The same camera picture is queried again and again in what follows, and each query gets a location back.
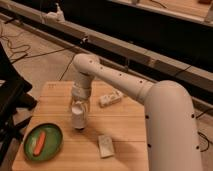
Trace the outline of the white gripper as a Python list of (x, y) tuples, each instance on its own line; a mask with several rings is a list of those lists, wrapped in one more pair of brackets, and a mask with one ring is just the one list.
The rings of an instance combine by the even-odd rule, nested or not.
[(72, 97), (70, 98), (70, 102), (69, 102), (70, 114), (72, 114), (72, 107), (75, 104), (75, 100), (87, 100), (85, 102), (85, 106), (86, 106), (86, 118), (88, 118), (88, 115), (90, 113), (89, 98), (92, 92), (92, 81), (93, 81), (93, 77), (88, 74), (77, 72), (74, 75), (73, 85), (71, 90)]

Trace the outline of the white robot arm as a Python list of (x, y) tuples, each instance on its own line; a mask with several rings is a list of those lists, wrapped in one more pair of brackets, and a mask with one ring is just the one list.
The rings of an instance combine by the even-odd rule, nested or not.
[(97, 56), (74, 57), (72, 97), (87, 100), (99, 78), (144, 106), (149, 171), (203, 171), (192, 98), (179, 83), (152, 83), (100, 63)]

